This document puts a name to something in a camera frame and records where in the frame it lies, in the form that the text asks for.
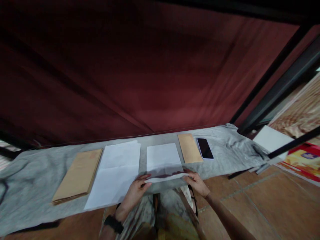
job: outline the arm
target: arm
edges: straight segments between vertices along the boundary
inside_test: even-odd
[[[198,173],[190,170],[186,170],[186,172],[189,174],[189,177],[184,176],[183,179],[207,200],[232,240],[255,240],[255,237],[229,212],[220,200],[214,197]]]
[[[126,196],[113,215],[117,221],[122,223],[122,225],[131,210],[135,205],[138,204],[143,194],[151,186],[151,183],[145,184],[145,180],[150,176],[151,174],[140,176],[130,185]],[[116,236],[117,233],[114,232],[113,228],[111,228],[110,226],[104,226],[101,231],[99,240],[114,240]]]

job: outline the dark red fabric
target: dark red fabric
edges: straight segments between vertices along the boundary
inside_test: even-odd
[[[45,62],[1,45],[0,127],[33,144],[227,123],[298,28],[144,1],[1,11]]]

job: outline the stack of paper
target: stack of paper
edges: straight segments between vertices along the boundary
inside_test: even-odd
[[[91,190],[102,149],[78,153],[53,196],[54,205],[84,196]]]
[[[151,178],[148,182],[162,182],[183,175],[183,168],[175,143],[147,147],[147,173]]]
[[[122,202],[139,174],[140,147],[137,140],[105,147],[84,210]]]

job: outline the white paper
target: white paper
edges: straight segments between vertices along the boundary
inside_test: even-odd
[[[293,141],[293,138],[278,132],[277,130],[264,126],[260,132],[253,139],[254,142],[258,143],[260,146],[268,150],[269,152],[273,152],[274,150],[286,145],[287,143]],[[274,161],[269,161],[269,164],[277,163],[286,158],[288,152],[282,153],[278,156]]]
[[[133,141],[105,147],[84,210],[122,202],[139,174],[140,147]]]
[[[151,178],[156,177],[161,182],[173,174],[182,172],[175,143],[147,147],[147,173],[151,174]]]
[[[123,201],[139,166],[101,169],[96,176],[84,210],[112,206]]]
[[[139,165],[140,147],[140,143],[106,146],[99,169]]]
[[[145,183],[148,182],[152,182],[152,183],[157,183],[157,182],[163,182],[163,181],[169,181],[169,180],[173,180],[173,179],[177,179],[177,178],[182,178],[183,176],[188,176],[187,173],[178,173],[178,174],[174,174],[168,177],[164,177],[164,178],[149,178],[148,180],[145,181]]]
[[[132,144],[132,143],[138,143],[138,140],[132,140],[132,141],[125,142],[125,143],[118,143],[118,144],[114,144],[111,146],[120,146],[120,145]]]

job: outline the hand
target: hand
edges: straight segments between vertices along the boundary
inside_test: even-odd
[[[185,169],[185,172],[189,175],[184,176],[183,180],[185,180],[193,189],[195,189],[202,197],[206,198],[210,193],[209,188],[203,182],[198,173],[192,172],[189,169]]]
[[[137,205],[143,194],[151,186],[152,183],[145,184],[145,180],[147,180],[147,178],[150,176],[151,174],[139,176],[130,185],[126,196],[124,197],[119,208],[116,210],[115,217],[118,221],[123,223],[126,220],[128,214],[131,212],[134,206]]]

